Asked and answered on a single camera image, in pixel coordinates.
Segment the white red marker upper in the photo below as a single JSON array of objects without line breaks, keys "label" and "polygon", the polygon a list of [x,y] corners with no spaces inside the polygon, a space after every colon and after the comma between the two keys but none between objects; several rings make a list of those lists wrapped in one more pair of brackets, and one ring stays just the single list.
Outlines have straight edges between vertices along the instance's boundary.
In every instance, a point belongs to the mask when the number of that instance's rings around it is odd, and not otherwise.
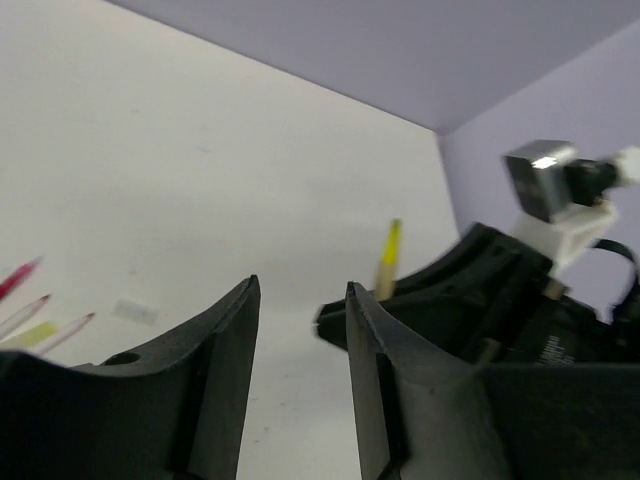
[{"label": "white red marker upper", "polygon": [[16,330],[19,326],[24,324],[26,321],[30,320],[34,315],[36,315],[50,300],[51,295],[44,295],[39,299],[31,302],[30,304],[24,306],[14,314],[12,314],[7,319],[3,320],[0,323],[0,337],[4,339],[9,334],[11,334],[14,330]]}]

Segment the pink pen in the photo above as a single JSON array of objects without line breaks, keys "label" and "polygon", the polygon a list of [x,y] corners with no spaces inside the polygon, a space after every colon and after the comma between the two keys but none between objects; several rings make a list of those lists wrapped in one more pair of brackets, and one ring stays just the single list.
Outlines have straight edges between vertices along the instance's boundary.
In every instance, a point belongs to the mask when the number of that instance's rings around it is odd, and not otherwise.
[{"label": "pink pen", "polygon": [[26,279],[35,271],[41,263],[42,258],[37,257],[27,263],[24,263],[13,270],[0,283],[0,300],[4,300],[8,295],[15,291]]}]

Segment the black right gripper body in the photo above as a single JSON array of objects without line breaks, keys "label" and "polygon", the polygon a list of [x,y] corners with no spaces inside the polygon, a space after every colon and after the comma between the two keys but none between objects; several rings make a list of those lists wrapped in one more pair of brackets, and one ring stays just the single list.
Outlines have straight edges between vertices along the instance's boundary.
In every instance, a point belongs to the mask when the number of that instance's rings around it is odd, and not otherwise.
[{"label": "black right gripper body", "polygon": [[546,292],[537,308],[486,326],[476,335],[478,343],[467,347],[467,360],[534,363],[564,366],[575,363],[637,363],[639,361],[639,261],[626,245],[599,239],[593,249],[619,255],[631,264],[626,293],[610,308],[610,322],[596,311],[565,294],[555,298]]}]

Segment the yellow highlighter pen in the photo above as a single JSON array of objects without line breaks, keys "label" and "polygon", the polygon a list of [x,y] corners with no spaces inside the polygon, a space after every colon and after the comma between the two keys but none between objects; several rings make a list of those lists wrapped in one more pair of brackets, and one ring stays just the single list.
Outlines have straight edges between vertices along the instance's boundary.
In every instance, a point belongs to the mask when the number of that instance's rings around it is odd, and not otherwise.
[{"label": "yellow highlighter pen", "polygon": [[401,238],[402,220],[394,218],[391,221],[386,243],[376,272],[374,297],[378,302],[388,300],[393,295]]}]

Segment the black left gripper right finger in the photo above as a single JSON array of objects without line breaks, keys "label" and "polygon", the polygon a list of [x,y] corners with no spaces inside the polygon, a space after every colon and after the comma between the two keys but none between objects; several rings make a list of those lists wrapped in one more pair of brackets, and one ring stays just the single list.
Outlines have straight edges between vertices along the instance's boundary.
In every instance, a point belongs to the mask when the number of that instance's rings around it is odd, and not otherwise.
[{"label": "black left gripper right finger", "polygon": [[361,285],[346,332],[365,479],[635,479],[639,369],[473,365],[430,343]]}]

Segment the clear pen cap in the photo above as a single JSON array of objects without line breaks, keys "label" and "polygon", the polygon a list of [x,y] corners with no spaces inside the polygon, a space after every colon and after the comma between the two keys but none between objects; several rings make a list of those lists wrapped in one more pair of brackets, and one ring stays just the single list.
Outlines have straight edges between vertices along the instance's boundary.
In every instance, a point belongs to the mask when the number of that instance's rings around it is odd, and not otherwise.
[{"label": "clear pen cap", "polygon": [[132,300],[119,299],[114,305],[112,315],[135,323],[154,325],[158,318],[158,311]]}]

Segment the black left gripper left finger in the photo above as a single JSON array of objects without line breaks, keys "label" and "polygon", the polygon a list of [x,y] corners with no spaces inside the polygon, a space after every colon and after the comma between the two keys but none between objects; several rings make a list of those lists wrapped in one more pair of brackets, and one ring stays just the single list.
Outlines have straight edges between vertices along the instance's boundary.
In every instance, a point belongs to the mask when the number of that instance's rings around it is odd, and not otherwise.
[{"label": "black left gripper left finger", "polygon": [[250,276],[99,365],[1,355],[5,479],[232,479],[259,324]]}]

